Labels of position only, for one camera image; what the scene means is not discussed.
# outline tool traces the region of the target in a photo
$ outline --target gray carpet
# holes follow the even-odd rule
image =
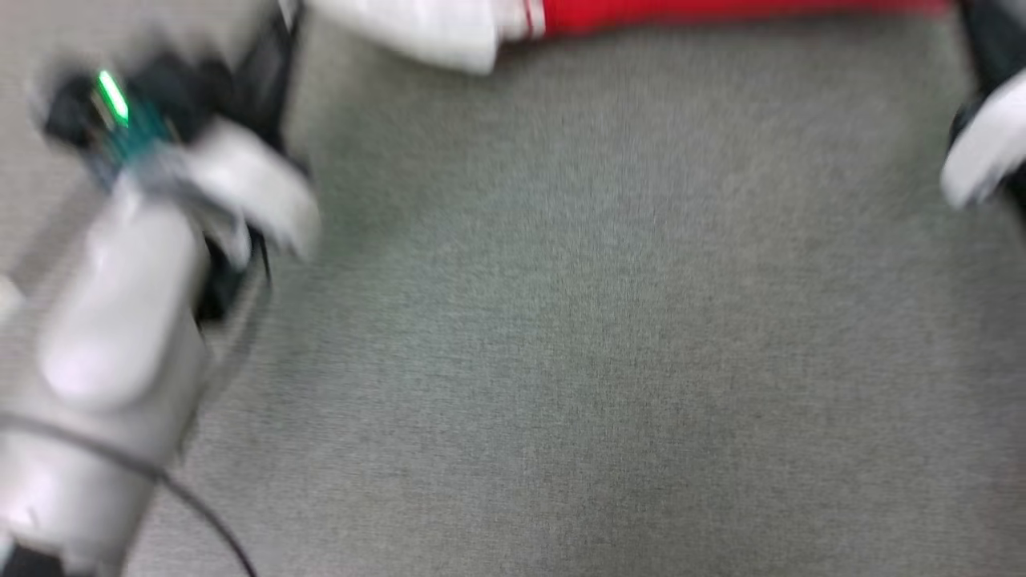
[[[28,63],[158,4],[0,4],[4,262],[75,174],[25,144]],[[203,4],[160,10],[224,38],[245,8]],[[486,79],[319,23],[323,253],[276,266],[180,472],[268,576],[1026,574],[1026,251],[938,191],[962,69],[916,18],[641,29]],[[235,571],[161,499],[129,575]]]

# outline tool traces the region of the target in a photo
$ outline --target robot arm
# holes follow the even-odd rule
[[[959,111],[941,175],[948,202],[963,207],[1002,186],[1026,198],[1026,2],[962,0],[962,24],[979,93]]]
[[[205,392],[203,325],[253,246],[313,256],[317,202],[280,133],[301,16],[276,9],[231,71],[164,53],[123,86],[109,71],[60,86],[45,129],[110,195],[0,402],[3,577],[120,574]]]

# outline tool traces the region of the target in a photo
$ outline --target red fabric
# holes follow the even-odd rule
[[[840,10],[939,12],[946,0],[545,0],[546,34]]]

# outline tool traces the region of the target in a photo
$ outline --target white plastic casing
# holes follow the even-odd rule
[[[941,172],[948,202],[961,208],[992,194],[1026,162],[1026,72],[984,103],[955,140]]]
[[[192,422],[208,364],[192,314],[209,267],[206,244],[179,204],[143,196],[126,180],[84,253],[44,325],[38,362],[3,410],[166,465]],[[0,535],[57,553],[84,575],[118,574],[150,482],[16,430],[4,431],[0,471]]]
[[[312,0],[327,17],[412,59],[491,72],[505,40],[545,30],[541,0]]]
[[[204,198],[304,261],[314,258],[321,222],[310,181],[249,130],[226,121],[176,152],[179,177]]]

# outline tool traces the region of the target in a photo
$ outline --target wire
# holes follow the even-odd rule
[[[197,497],[192,491],[175,480],[166,470],[127,455],[105,443],[91,439],[78,433],[37,421],[28,417],[13,415],[11,413],[0,412],[0,428],[7,428],[19,432],[29,433],[36,436],[47,437],[64,443],[92,453],[93,455],[106,459],[115,465],[131,471],[155,484],[162,485],[168,493],[174,495],[180,501],[198,513],[207,525],[218,533],[218,536],[232,550],[243,572],[247,577],[258,577],[256,570],[253,569],[252,562],[245,549],[239,543],[238,538],[232,532],[221,516]]]
[[[268,255],[267,240],[252,229],[250,229],[250,235],[252,236],[253,248],[260,253],[263,261],[264,283],[262,287],[256,288],[260,293],[255,297],[248,297],[252,302],[248,306],[248,314],[242,321],[242,328],[237,331],[239,336],[229,346],[221,363],[204,379],[207,384],[203,387],[203,396],[199,401],[197,410],[199,415],[202,415],[208,407],[216,405],[225,391],[239,377],[246,360],[252,354],[253,346],[256,344],[261,329],[264,326],[264,321],[271,309],[274,281],[271,275],[271,258]]]

